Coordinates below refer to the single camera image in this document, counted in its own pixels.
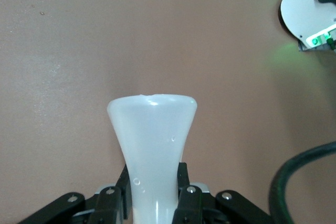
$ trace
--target brown surface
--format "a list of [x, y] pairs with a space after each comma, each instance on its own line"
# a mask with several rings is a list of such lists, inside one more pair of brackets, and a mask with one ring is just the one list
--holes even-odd
[[[279, 166], [334, 139], [334, 55], [298, 52], [279, 25], [280, 0], [0, 3], [0, 223], [117, 181], [124, 161], [106, 112], [114, 98], [194, 97], [183, 156], [191, 180], [265, 211]], [[336, 220], [334, 164], [291, 180], [298, 223]]]

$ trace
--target green led light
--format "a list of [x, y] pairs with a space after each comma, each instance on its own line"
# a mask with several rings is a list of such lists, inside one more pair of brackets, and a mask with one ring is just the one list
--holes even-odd
[[331, 38], [331, 35], [330, 35], [329, 32], [328, 33], [324, 33], [323, 35], [324, 35], [325, 39], [330, 39]]
[[316, 33], [316, 34], [313, 34], [313, 35], [309, 36], [309, 37], [306, 39], [306, 42], [308, 43], [309, 46], [314, 47], [315, 45], [314, 45], [314, 43], [313, 43], [313, 40], [314, 40], [315, 38], [318, 38], [319, 36], [324, 35], [324, 34], [328, 34], [328, 35], [329, 35], [330, 32], [333, 31], [334, 29], [336, 29], [336, 24], [333, 24], [333, 25], [329, 26], [328, 28], [319, 31], [319, 32]]

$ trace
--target white plastic funnel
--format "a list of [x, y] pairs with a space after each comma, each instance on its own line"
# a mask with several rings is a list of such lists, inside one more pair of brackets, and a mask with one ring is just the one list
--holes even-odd
[[113, 100], [108, 113], [128, 168], [133, 224], [171, 224], [177, 168], [197, 108], [191, 97], [136, 95]]

